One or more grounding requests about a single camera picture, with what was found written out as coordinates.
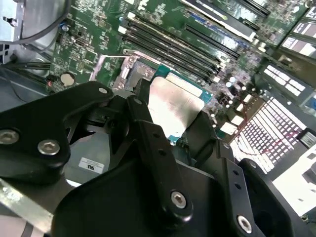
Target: label sticker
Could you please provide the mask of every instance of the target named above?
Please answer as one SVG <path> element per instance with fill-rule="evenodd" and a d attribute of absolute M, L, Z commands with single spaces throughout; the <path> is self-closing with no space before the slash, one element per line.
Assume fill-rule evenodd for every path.
<path fill-rule="evenodd" d="M 80 163 L 79 163 L 79 167 L 84 168 L 84 169 L 88 169 L 88 170 L 96 172 L 98 174 L 102 174 L 103 169 L 104 169 L 104 164 L 101 164 L 101 163 L 95 162 L 93 160 L 86 159 L 86 158 L 82 157 L 80 160 Z"/>

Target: pcie slot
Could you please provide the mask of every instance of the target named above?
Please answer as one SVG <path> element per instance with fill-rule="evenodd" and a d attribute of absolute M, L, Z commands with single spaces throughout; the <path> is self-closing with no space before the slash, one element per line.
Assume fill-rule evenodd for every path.
<path fill-rule="evenodd" d="M 258 3 L 252 1 L 252 0 L 237 0 L 240 5 L 244 6 L 248 10 L 252 11 L 258 16 L 262 17 L 268 17 L 270 15 L 270 12 L 266 10 L 264 7 L 259 5 Z"/>
<path fill-rule="evenodd" d="M 185 5 L 195 9 L 207 18 L 217 22 L 233 34 L 243 37 L 244 39 L 252 42 L 256 36 L 256 32 L 238 21 L 227 12 L 219 7 L 211 4 L 208 0 L 179 0 Z"/>
<path fill-rule="evenodd" d="M 158 25 L 155 25 L 154 23 L 150 22 L 149 20 L 147 20 L 147 19 L 145 19 L 145 18 L 143 18 L 143 17 L 141 17 L 141 16 L 136 16 L 135 19 L 137 19 L 137 20 L 139 20 L 139 21 L 142 21 L 142 22 L 145 22 L 147 25 L 149 25 L 149 26 L 151 26 L 151 27 L 153 27 L 153 28 L 156 28 L 159 32 L 162 32 L 162 33 L 164 33 L 165 35 L 167 35 L 167 36 L 169 36 L 169 37 L 171 37 L 171 38 L 173 38 L 173 39 L 175 39 L 175 40 L 178 40 L 178 41 L 179 41 L 181 44 L 183 44 L 185 47 L 191 49 L 191 50 L 192 50 L 192 54 L 194 54 L 195 57 L 197 57 L 198 59 L 202 60 L 202 58 L 199 57 L 199 55 L 203 55 L 204 57 L 210 58 L 211 60 L 213 60 L 213 61 L 215 61 L 215 62 L 217 62 L 217 63 L 219 63 L 219 64 L 221 63 L 221 61 L 220 61 L 218 58 L 216 58 L 215 56 L 213 56 L 213 55 L 211 55 L 211 54 L 209 54 L 209 53 L 207 53 L 207 52 L 205 52 L 205 51 L 202 51 L 200 48 L 196 47 L 196 46 L 195 46 L 194 44 L 192 44 L 192 43 L 189 43 L 189 42 L 186 42 L 186 41 L 183 41 L 183 40 L 179 39 L 178 36 L 176 36 L 175 34 L 172 34 L 171 32 L 169 32 L 169 31 L 167 31 L 167 30 L 165 30 L 163 27 L 158 26 Z M 180 47 L 180 46 L 178 46 L 178 45 L 176 45 L 176 47 L 177 47 L 178 49 L 183 49 L 183 50 L 185 50 L 183 47 Z"/>
<path fill-rule="evenodd" d="M 198 69 L 196 69 L 195 67 L 192 67 L 191 65 L 186 65 L 185 63 L 181 62 L 177 58 L 170 57 L 170 55 L 168 55 L 167 53 L 158 51 L 157 49 L 155 49 L 154 45 L 151 45 L 148 43 L 145 44 L 141 41 L 141 39 L 138 39 L 135 36 L 123 36 L 122 40 L 149 52 L 150 54 L 158 57 L 159 59 L 167 62 L 170 65 L 174 65 L 181 70 L 189 72 L 190 74 L 192 74 L 193 76 L 197 78 L 200 78 L 203 80 L 210 79 L 209 75 L 199 71 Z"/>
<path fill-rule="evenodd" d="M 130 26 L 129 31 L 127 31 L 128 35 L 135 35 L 137 38 L 142 39 L 148 43 L 154 44 L 157 48 L 162 51 L 168 52 L 168 54 L 181 59 L 182 61 L 186 62 L 187 64 L 191 64 L 198 69 L 206 72 L 207 74 L 217 73 L 217 68 L 215 65 L 212 65 L 208 62 L 201 61 L 196 57 L 192 57 L 192 54 L 189 54 L 183 49 L 179 49 L 175 47 L 174 44 L 171 42 L 160 38 L 155 34 L 151 34 L 150 32 L 144 31 L 143 29 L 139 29 L 135 26 Z"/>
<path fill-rule="evenodd" d="M 188 42 L 181 40 L 178 36 L 173 35 L 172 33 L 168 33 L 168 31 L 166 31 L 165 29 L 157 25 L 153 25 L 152 23 L 149 23 L 149 21 L 136 16 L 133 13 L 129 13 L 128 18 L 133 24 L 137 24 L 137 26 L 142 26 L 144 27 L 144 29 L 153 32 L 153 34 L 160 36 L 161 39 L 165 39 L 173 43 L 175 45 L 174 47 L 177 47 L 178 50 L 183 50 L 185 53 L 194 55 L 194 57 L 200 61 L 204 60 L 208 64 L 216 65 L 218 68 L 221 67 L 221 61 L 218 58 L 205 51 L 202 51 L 201 49 L 192 44 L 189 44 Z"/>
<path fill-rule="evenodd" d="M 199 37 L 200 39 L 202 39 L 203 41 L 211 44 L 212 46 L 216 47 L 218 50 L 222 51 L 223 53 L 229 55 L 230 57 L 234 58 L 234 59 L 238 59 L 240 57 L 240 55 L 236 52 L 234 52 L 233 50 L 231 50 L 230 48 L 222 45 L 221 43 L 215 41 L 214 39 L 212 39 L 211 37 L 207 36 L 206 34 L 198 31 L 197 29 L 193 28 L 190 25 L 185 25 L 185 30 L 190 32 L 191 34 Z"/>

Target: gray metal panel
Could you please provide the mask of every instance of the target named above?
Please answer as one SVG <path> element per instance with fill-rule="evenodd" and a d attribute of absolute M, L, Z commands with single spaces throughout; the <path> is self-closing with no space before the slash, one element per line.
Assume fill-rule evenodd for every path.
<path fill-rule="evenodd" d="M 15 41 L 20 39 L 23 26 L 24 6 L 13 0 L 0 0 L 0 40 Z M 13 19 L 14 26 L 3 18 Z"/>

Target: white label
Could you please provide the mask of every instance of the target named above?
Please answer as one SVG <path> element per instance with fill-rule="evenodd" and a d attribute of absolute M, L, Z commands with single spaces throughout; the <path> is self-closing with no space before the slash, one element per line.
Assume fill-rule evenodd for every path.
<path fill-rule="evenodd" d="M 134 4 L 135 0 L 125 0 L 125 2 L 128 2 L 129 4 Z"/>
<path fill-rule="evenodd" d="M 79 167 L 84 168 L 84 169 L 88 169 L 90 171 L 96 172 L 98 174 L 102 174 L 103 173 L 103 169 L 104 169 L 104 164 L 95 162 L 93 160 L 90 159 L 86 159 L 86 158 L 81 158 L 80 163 L 79 163 Z"/>
<path fill-rule="evenodd" d="M 303 142 L 306 146 L 311 148 L 316 143 L 316 137 L 312 135 L 310 132 L 307 132 L 302 138 L 301 142 Z"/>

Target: metal plate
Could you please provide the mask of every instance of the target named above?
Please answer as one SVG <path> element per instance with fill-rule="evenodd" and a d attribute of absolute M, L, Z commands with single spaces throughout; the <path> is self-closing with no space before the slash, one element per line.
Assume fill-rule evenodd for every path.
<path fill-rule="evenodd" d="M 152 82 L 149 111 L 166 137 L 181 137 L 204 107 L 204 102 L 162 77 Z"/>

